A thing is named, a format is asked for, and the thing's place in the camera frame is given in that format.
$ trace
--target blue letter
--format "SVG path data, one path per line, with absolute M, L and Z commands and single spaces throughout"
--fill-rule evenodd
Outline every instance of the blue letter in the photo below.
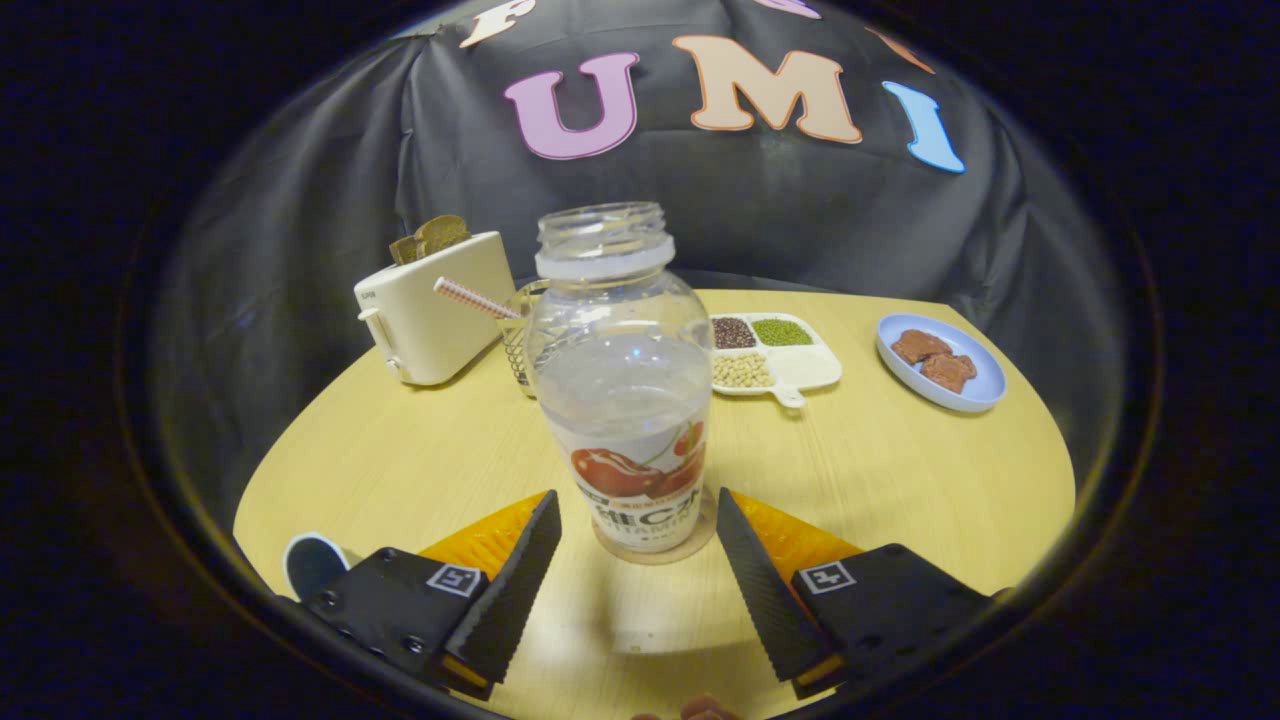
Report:
M 947 131 L 938 118 L 938 104 L 928 95 L 911 90 L 896 82 L 883 82 L 884 90 L 892 92 L 902 109 L 906 110 L 906 119 L 911 122 L 911 132 L 915 140 L 908 143 L 906 149 L 911 155 L 934 168 L 942 168 L 952 173 L 963 173 L 964 163 L 956 158 L 951 150 L 951 141 L 947 140 Z

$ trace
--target letter m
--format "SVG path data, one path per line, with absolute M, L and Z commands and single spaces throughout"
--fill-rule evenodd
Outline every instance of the letter m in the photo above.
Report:
M 849 118 L 845 92 L 840 88 L 838 63 L 822 55 L 792 50 L 778 72 L 769 72 L 745 47 L 727 37 L 684 35 L 671 42 L 694 56 L 703 85 L 703 109 L 692 114 L 704 129 L 739 131 L 755 123 L 737 104 L 737 91 L 759 110 L 773 129 L 791 119 L 804 97 L 804 115 L 796 120 L 801 132 L 835 142 L 861 142 L 863 133 Z

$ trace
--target black cloth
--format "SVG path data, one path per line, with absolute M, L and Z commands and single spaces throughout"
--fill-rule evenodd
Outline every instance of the black cloth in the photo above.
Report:
M 908 63 L 856 17 L 810 5 L 824 19 L 750 0 L 543 0 L 470 49 L 458 44 L 471 22 L 392 38 L 287 101 L 210 182 L 155 310 L 157 428 L 214 519 L 230 527 L 283 429 L 372 346 L 352 286 L 389 264 L 389 242 L 458 214 L 502 232 L 520 282 L 534 275 L 539 217 L 620 200 L 662 204 L 672 269 L 695 287 L 951 305 L 1032 382 L 1083 480 L 1124 401 L 1123 288 L 1107 238 L 1038 142 L 980 90 L 937 59 L 922 55 L 937 74 Z M 758 118 L 749 131 L 694 127 L 701 92 L 692 58 L 671 45 L 680 35 L 733 38 L 771 69 L 790 50 L 838 61 L 863 142 L 804 135 L 799 106 L 773 131 L 741 96 Z M 559 70 L 564 126 L 590 127 L 599 97 L 577 67 L 617 51 L 640 55 L 631 137 L 579 160 L 530 152 L 503 91 Z M 911 127 L 883 81 L 937 100 L 963 174 L 908 152 Z

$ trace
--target plastic bottle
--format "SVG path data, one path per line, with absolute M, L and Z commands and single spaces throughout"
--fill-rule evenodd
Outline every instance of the plastic bottle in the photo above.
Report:
M 655 202 L 539 220 L 550 286 L 525 341 L 538 401 L 591 520 L 622 548 L 662 552 L 698 521 L 710 405 L 707 310 L 664 266 Z

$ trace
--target toaster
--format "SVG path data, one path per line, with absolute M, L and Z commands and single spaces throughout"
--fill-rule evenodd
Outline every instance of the toaster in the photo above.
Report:
M 402 383 L 443 383 L 499 334 L 485 313 L 436 295 L 442 275 L 499 302 L 516 293 L 498 232 L 476 233 L 356 283 L 357 319 L 369 327 L 387 368 Z

